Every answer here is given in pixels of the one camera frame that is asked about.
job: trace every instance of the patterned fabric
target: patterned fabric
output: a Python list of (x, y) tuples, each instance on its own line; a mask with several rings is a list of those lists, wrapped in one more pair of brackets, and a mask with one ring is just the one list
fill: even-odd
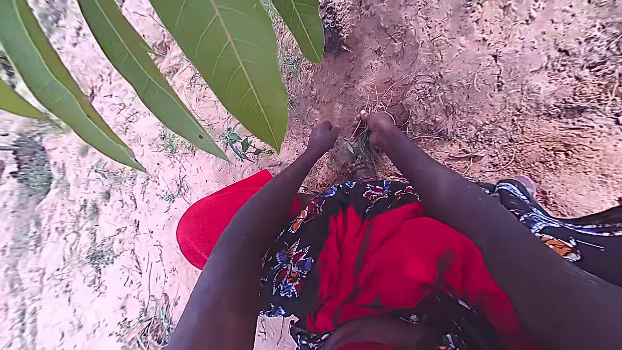
[(516, 180), (479, 184), (549, 248), (583, 270), (622, 286), (622, 206), (578, 219), (552, 217)]
[[(520, 182), (507, 180), (480, 186), (486, 193), (498, 197), (502, 205), (560, 256), (592, 274), (622, 285), (622, 272), (611, 268), (622, 266), (622, 238), (619, 237), (622, 236), (622, 207), (579, 219), (557, 219), (540, 207)], [(412, 186), (391, 181), (365, 184), (348, 181), (318, 195), (284, 227), (264, 256), (262, 294), (271, 296), (271, 300), (262, 314), (296, 315), (300, 320), (290, 326), (290, 333), (299, 348), (321, 348), (332, 330), (309, 331), (309, 320), (317, 312), (321, 294), (322, 279), (315, 265), (327, 244), (329, 227), (339, 224), (338, 213), (346, 216), (345, 209), (351, 207), (353, 211), (348, 211), (347, 215), (355, 212), (361, 220), (371, 220), (418, 201), (419, 196)], [(394, 287), (400, 288), (400, 282), (396, 283)], [(429, 296), (414, 307), (391, 310), (390, 314), (411, 323), (424, 322), (433, 326), (439, 332), (439, 349), (502, 348), (508, 339), (500, 340), (498, 327), (491, 325), (484, 316), (490, 317), (490, 311), (481, 313), (480, 302), (473, 301), (478, 307), (472, 308), (464, 296), (447, 289), (430, 290)]]

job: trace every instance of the soil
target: soil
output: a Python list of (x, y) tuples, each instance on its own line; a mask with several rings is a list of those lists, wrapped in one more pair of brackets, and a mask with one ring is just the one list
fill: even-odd
[[(284, 169), (321, 120), (340, 125), (342, 139), (312, 169), (305, 192), (348, 175), (347, 143), (361, 111), (388, 111), (412, 142), (474, 181), (528, 175), (554, 215), (622, 201), (615, 1), (323, 0), (325, 60), (284, 72), (293, 96), (287, 136), (280, 154), (257, 163), (230, 149), (235, 160), (226, 163), (166, 131), (107, 62), (75, 2), (32, 5), (148, 173), (106, 159), (65, 128), (0, 114), (6, 349), (161, 348), (199, 274), (179, 252), (180, 216), (260, 169)], [(215, 137), (235, 125), (149, 1), (127, 0), (123, 13), (201, 123)], [(386, 158), (379, 171), (401, 176)], [(259, 318), (256, 348), (292, 349), (287, 324)]]

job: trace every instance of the leaf midrib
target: leaf midrib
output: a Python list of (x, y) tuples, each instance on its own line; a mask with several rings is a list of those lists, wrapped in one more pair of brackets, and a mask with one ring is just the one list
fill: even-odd
[(110, 28), (113, 29), (114, 34), (119, 38), (119, 41), (123, 44), (123, 46), (126, 48), (126, 50), (129, 52), (129, 55), (134, 59), (134, 61), (136, 61), (136, 63), (138, 63), (138, 67), (145, 73), (145, 75), (147, 75), (147, 79), (151, 80), (154, 84), (156, 84), (158, 87), (160, 87), (161, 90), (164, 90), (164, 93), (166, 93), (166, 95), (169, 96), (169, 98), (171, 100), (173, 100), (175, 102), (175, 104), (181, 108), (181, 110), (183, 111), (183, 106), (181, 106), (179, 104), (179, 102), (173, 98), (173, 96), (167, 91), (166, 88), (164, 88), (162, 85), (160, 85), (158, 82), (156, 82), (151, 75), (149, 75), (149, 73), (147, 73), (146, 70), (144, 70), (144, 68), (142, 67), (142, 65), (139, 63), (138, 58), (134, 55), (134, 52), (132, 52), (132, 50), (129, 49), (129, 47), (125, 44), (125, 40), (123, 40), (123, 37), (121, 36), (121, 34), (119, 34), (119, 32), (117, 31), (116, 27), (112, 24), (112, 22), (110, 22), (110, 20), (108, 19), (108, 16), (106, 15), (106, 11), (104, 11), (103, 8), (101, 8), (100, 6), (100, 0), (93, 0), (95, 2), (95, 4), (97, 5), (97, 8), (100, 9), (101, 13), (104, 15), (104, 18), (106, 19), (106, 22), (108, 23), (108, 25), (110, 26)]
[(238, 50), (236, 49), (235, 44), (233, 43), (233, 40), (231, 39), (231, 34), (229, 33), (229, 30), (227, 29), (227, 26), (225, 25), (225, 21), (223, 20), (222, 16), (220, 15), (220, 11), (218, 10), (218, 6), (214, 3), (214, 0), (210, 0), (210, 4), (212, 5), (212, 7), (214, 7), (214, 11), (216, 13), (216, 16), (218, 16), (218, 20), (220, 21), (220, 25), (223, 27), (223, 30), (225, 31), (225, 34), (227, 35), (227, 41), (231, 44), (231, 47), (233, 48), (233, 52), (235, 53), (235, 56), (238, 59), (238, 62), (240, 64), (240, 66), (242, 67), (242, 71), (244, 72), (244, 75), (246, 76), (246, 80), (248, 81), (248, 85), (251, 87), (251, 90), (253, 91), (253, 95), (255, 96), (255, 99), (257, 100), (257, 104), (259, 105), (259, 109), (261, 109), (261, 113), (264, 115), (264, 119), (266, 120), (266, 124), (268, 125), (268, 129), (270, 129), (270, 134), (272, 135), (272, 139), (274, 140), (274, 144), (277, 144), (278, 142), (276, 141), (276, 136), (274, 136), (274, 131), (272, 130), (272, 125), (270, 125), (270, 121), (268, 120), (268, 117), (266, 115), (266, 111), (264, 110), (264, 107), (261, 105), (261, 101), (259, 99), (259, 96), (257, 96), (257, 91), (255, 91), (255, 86), (253, 85), (253, 81), (251, 80), (251, 77), (248, 75), (248, 72), (246, 71), (246, 67), (244, 66), (244, 62), (242, 61), (242, 58), (239, 56)]
[[(110, 137), (110, 135), (108, 135), (104, 130), (102, 130), (101, 128), (99, 128), (99, 126), (93, 122), (91, 120), (91, 117), (88, 116), (86, 114), (86, 111), (83, 109), (83, 107), (80, 105), (80, 102), (77, 100), (78, 97), (74, 96), (73, 92), (65, 86), (65, 84), (63, 82), (60, 81), (60, 79), (54, 74), (54, 72), (52, 71), (52, 69), (48, 66), (48, 63), (45, 61), (43, 54), (41, 53), (41, 51), (39, 50), (39, 48), (37, 47), (37, 45), (34, 43), (34, 41), (32, 41), (32, 38), (30, 38), (30, 34), (28, 32), (28, 28), (26, 27), (26, 24), (24, 23), (24, 19), (22, 18), (21, 13), (19, 12), (19, 9), (17, 8), (17, 3), (16, 1), (19, 0), (13, 0), (11, 1), (11, 6), (13, 7), (13, 10), (15, 11), (15, 14), (17, 15), (17, 20), (19, 21), (19, 24), (21, 25), (22, 29), (24, 30), (24, 32), (26, 33), (27, 39), (28, 39), (28, 43), (30, 44), (30, 46), (33, 48), (33, 51), (37, 54), (37, 56), (39, 56), (39, 60), (42, 62), (43, 66), (45, 67), (45, 69), (48, 71), (48, 73), (50, 74), (51, 77), (53, 77), (53, 79), (63, 88), (65, 89), (65, 91), (67, 92), (67, 94), (69, 96), (71, 96), (72, 98), (75, 99), (76, 103), (78, 104), (78, 108), (82, 111), (82, 113), (86, 116), (86, 120), (88, 120), (88, 123), (91, 123), (92, 125), (95, 126), (95, 128), (97, 130), (99, 130), (101, 132), (101, 134), (109, 139), (112, 143), (116, 144), (118, 147), (120, 147), (122, 149), (122, 153), (124, 153), (125, 156), (127, 156), (127, 158), (130, 160), (130, 162), (128, 163), (132, 163), (132, 161), (135, 163), (135, 165), (130, 165), (128, 163), (126, 163), (126, 161), (119, 161), (117, 159), (112, 158), (111, 156), (109, 156), (110, 158), (112, 158), (115, 161), (118, 161), (122, 164), (131, 166), (132, 168), (136, 168), (138, 170), (144, 171), (146, 172), (146, 170), (144, 169), (144, 167), (135, 159), (135, 157), (133, 155), (127, 154), (126, 150), (130, 150), (130, 152), (132, 152), (132, 150), (125, 144), (123, 143), (123, 141), (121, 139), (119, 139), (119, 142), (117, 142), (114, 138)], [(102, 152), (103, 154), (106, 154), (104, 151), (102, 151), (101, 149), (95, 147), (98, 151)]]
[(289, 0), (289, 1), (292, 3), (292, 7), (294, 8), (294, 11), (296, 12), (296, 16), (298, 16), (298, 20), (302, 24), (302, 30), (305, 31), (305, 36), (309, 40), (309, 44), (311, 45), (311, 49), (313, 49), (313, 52), (315, 53), (315, 58), (321, 61), (322, 58), (317, 53), (317, 50), (315, 50), (315, 46), (313, 45), (313, 42), (311, 41), (311, 37), (309, 36), (309, 32), (307, 32), (307, 26), (305, 26), (305, 22), (302, 21), (302, 17), (300, 16), (300, 12), (298, 12), (298, 8), (296, 7), (296, 3), (294, 2), (294, 0)]

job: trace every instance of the person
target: person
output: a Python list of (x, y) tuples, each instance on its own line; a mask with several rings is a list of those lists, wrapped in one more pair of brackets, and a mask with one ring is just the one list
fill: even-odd
[(386, 113), (364, 122), (408, 183), (367, 172), (299, 196), (338, 138), (324, 121), (274, 178), (189, 208), (177, 237), (202, 272), (170, 348), (251, 349), (259, 313), (298, 317), (300, 349), (620, 346), (622, 207), (557, 219), (525, 177), (475, 184)]

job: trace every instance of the mango leaf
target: mango leaf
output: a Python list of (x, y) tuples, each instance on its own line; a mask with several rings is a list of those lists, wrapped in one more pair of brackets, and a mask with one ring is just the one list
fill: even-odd
[(134, 153), (91, 106), (24, 0), (0, 0), (0, 43), (41, 104), (103, 154), (141, 171)]
[(45, 114), (34, 108), (3, 80), (0, 80), (0, 110), (32, 119), (50, 121)]
[(203, 129), (148, 54), (148, 45), (114, 0), (78, 0), (86, 23), (110, 63), (153, 114), (174, 133), (207, 153), (229, 160)]
[(225, 108), (277, 151), (287, 127), (287, 91), (276, 36), (258, 0), (150, 0)]
[(307, 60), (319, 64), (324, 55), (324, 25), (318, 0), (272, 0)]

